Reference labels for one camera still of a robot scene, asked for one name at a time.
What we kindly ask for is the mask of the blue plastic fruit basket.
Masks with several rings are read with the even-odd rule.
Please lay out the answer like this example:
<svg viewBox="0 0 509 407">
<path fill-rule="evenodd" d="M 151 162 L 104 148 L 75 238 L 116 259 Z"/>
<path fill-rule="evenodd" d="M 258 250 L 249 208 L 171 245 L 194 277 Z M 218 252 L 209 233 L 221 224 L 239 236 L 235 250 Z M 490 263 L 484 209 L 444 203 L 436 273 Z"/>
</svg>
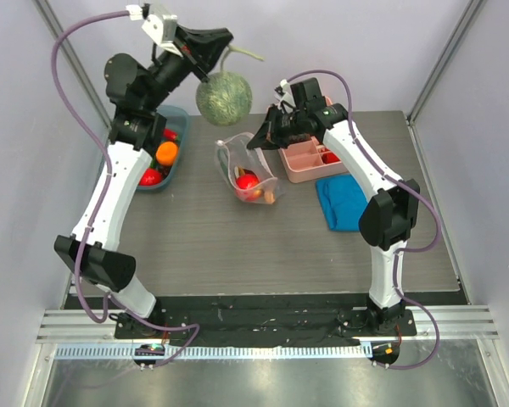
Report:
<svg viewBox="0 0 509 407">
<path fill-rule="evenodd" d="M 138 192 L 157 192 L 169 186 L 182 161 L 183 145 L 188 139 L 190 125 L 189 114 L 174 106 L 160 105 L 155 112 L 149 113 L 128 113 L 124 109 L 116 109 L 108 136 L 109 143 L 123 142 L 136 151 L 145 151 L 151 158 L 148 168 L 159 170 L 163 176 L 163 181 L 155 186 L 137 185 Z M 176 142 L 180 152 L 172 166 L 163 166 L 155 158 L 159 145 L 169 142 L 163 138 L 164 129 L 171 129 L 180 137 L 179 142 Z"/>
</svg>

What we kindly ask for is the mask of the orange tangerine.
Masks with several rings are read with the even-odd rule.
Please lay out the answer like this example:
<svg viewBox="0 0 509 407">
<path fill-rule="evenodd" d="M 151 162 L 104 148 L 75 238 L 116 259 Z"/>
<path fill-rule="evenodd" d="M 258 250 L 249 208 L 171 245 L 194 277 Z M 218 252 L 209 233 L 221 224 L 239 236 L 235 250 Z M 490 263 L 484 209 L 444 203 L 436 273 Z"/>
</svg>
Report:
<svg viewBox="0 0 509 407">
<path fill-rule="evenodd" d="M 172 166 L 180 152 L 179 146 L 175 142 L 163 142 L 159 145 L 155 158 L 163 166 Z"/>
</svg>

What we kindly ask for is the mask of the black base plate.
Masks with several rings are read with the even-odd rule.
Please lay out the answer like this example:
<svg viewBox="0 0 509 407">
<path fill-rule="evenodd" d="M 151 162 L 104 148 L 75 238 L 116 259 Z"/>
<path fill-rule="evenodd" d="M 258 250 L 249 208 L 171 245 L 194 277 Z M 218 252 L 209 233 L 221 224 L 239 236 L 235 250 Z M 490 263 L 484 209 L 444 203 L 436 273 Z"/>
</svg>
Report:
<svg viewBox="0 0 509 407">
<path fill-rule="evenodd" d="M 111 304 L 114 338 L 166 338 L 179 346 L 192 337 L 195 346 L 274 348 L 417 334 L 410 309 L 399 304 L 378 312 L 363 294 L 159 297 L 157 307 L 144 325 Z"/>
</svg>

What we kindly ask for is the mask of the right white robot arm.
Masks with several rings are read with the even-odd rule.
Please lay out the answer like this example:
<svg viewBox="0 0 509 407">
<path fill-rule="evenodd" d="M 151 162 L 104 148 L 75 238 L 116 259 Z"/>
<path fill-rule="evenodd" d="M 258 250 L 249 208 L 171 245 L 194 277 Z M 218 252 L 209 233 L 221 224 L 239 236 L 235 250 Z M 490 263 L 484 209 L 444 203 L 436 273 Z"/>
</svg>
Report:
<svg viewBox="0 0 509 407">
<path fill-rule="evenodd" d="M 352 114 L 340 103 L 329 104 L 315 78 L 291 83 L 283 80 L 249 149 L 286 149 L 301 135 L 313 136 L 335 154 L 363 192 L 367 206 L 360 220 L 361 236 L 369 245 L 372 283 L 367 294 L 362 328 L 383 335 L 395 327 L 406 306 L 396 292 L 401 268 L 393 254 L 406 247 L 417 223 L 420 188 L 403 181 L 365 144 Z"/>
</svg>

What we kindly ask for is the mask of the pink compartment tray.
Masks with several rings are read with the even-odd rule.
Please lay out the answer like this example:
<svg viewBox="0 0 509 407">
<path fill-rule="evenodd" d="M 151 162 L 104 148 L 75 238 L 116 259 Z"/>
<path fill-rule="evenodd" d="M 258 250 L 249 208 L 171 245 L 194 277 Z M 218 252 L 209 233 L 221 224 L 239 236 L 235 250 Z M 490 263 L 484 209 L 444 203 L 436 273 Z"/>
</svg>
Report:
<svg viewBox="0 0 509 407">
<path fill-rule="evenodd" d="M 311 136 L 307 141 L 289 145 L 278 150 L 288 179 L 292 183 L 313 181 L 329 176 L 347 174 L 348 170 L 339 161 L 324 164 L 322 155 L 331 152 L 318 140 Z"/>
</svg>

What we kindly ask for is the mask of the green netted melon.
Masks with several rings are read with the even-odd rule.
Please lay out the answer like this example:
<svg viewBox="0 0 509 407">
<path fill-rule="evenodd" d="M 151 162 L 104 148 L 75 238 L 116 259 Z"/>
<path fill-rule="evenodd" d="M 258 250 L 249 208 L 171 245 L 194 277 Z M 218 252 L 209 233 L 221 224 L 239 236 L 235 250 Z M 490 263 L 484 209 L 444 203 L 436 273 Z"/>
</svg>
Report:
<svg viewBox="0 0 509 407">
<path fill-rule="evenodd" d="M 208 75 L 208 80 L 200 82 L 195 102 L 200 114 L 212 125 L 236 125 L 250 114 L 253 94 L 247 79 L 237 72 L 225 69 L 227 59 L 233 53 L 240 53 L 264 62 L 260 55 L 240 47 L 229 45 L 219 63 L 219 69 Z"/>
</svg>

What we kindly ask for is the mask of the blue folded cloth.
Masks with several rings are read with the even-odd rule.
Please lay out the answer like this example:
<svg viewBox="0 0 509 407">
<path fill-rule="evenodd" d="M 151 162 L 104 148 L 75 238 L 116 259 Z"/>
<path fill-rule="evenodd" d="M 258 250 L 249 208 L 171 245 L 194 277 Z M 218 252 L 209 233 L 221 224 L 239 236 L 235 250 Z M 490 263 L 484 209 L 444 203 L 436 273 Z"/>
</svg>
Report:
<svg viewBox="0 0 509 407">
<path fill-rule="evenodd" d="M 359 232 L 367 200 L 352 175 L 323 178 L 315 183 L 322 213 L 330 231 Z"/>
</svg>

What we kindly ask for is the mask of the red item in tray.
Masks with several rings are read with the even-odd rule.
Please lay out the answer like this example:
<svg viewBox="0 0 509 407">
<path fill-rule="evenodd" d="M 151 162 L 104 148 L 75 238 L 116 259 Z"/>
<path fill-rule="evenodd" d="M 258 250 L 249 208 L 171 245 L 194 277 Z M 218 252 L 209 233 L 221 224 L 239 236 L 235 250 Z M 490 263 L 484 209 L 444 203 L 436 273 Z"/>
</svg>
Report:
<svg viewBox="0 0 509 407">
<path fill-rule="evenodd" d="M 322 162 L 324 164 L 334 164 L 340 161 L 339 157 L 332 152 L 327 152 L 322 155 Z"/>
</svg>

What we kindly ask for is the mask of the red chili pepper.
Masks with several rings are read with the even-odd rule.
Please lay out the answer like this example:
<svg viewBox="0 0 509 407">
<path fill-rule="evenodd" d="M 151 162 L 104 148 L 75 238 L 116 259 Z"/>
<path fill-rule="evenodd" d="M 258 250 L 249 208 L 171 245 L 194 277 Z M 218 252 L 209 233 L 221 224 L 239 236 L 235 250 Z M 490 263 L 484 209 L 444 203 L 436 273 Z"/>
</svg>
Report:
<svg viewBox="0 0 509 407">
<path fill-rule="evenodd" d="M 180 140 L 178 133 L 171 129 L 164 129 L 163 138 L 170 142 L 179 142 Z"/>
</svg>

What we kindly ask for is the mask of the clear zip top bag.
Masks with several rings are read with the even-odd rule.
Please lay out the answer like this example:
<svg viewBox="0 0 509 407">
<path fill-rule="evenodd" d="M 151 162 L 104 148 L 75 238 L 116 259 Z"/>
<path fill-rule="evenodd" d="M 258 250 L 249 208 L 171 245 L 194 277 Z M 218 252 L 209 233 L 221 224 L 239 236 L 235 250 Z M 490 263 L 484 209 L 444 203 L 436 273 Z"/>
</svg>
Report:
<svg viewBox="0 0 509 407">
<path fill-rule="evenodd" d="M 215 142 L 216 168 L 218 169 L 216 152 L 220 148 L 226 148 L 230 155 L 230 171 L 232 172 L 232 179 L 230 182 L 227 182 L 223 177 L 222 178 L 227 186 L 233 191 L 236 198 L 247 204 L 257 204 L 254 200 L 241 199 L 236 194 L 236 179 L 245 174 L 253 174 L 256 175 L 260 181 L 258 188 L 273 191 L 276 195 L 276 199 L 278 200 L 284 194 L 284 184 L 282 180 L 272 173 L 261 149 L 247 149 L 247 144 L 252 137 L 252 133 L 242 132 L 224 140 L 217 140 Z"/>
</svg>

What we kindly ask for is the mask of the green scallion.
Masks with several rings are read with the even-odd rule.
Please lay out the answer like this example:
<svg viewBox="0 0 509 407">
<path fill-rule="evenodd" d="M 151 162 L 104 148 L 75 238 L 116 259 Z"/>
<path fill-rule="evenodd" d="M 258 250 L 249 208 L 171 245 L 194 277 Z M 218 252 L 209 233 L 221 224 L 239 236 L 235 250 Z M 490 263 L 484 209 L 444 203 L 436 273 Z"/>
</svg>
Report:
<svg viewBox="0 0 509 407">
<path fill-rule="evenodd" d="M 232 172 L 230 171 L 230 155 L 226 148 L 220 148 L 216 152 L 217 167 L 221 171 L 222 177 L 230 182 L 232 179 Z"/>
</svg>

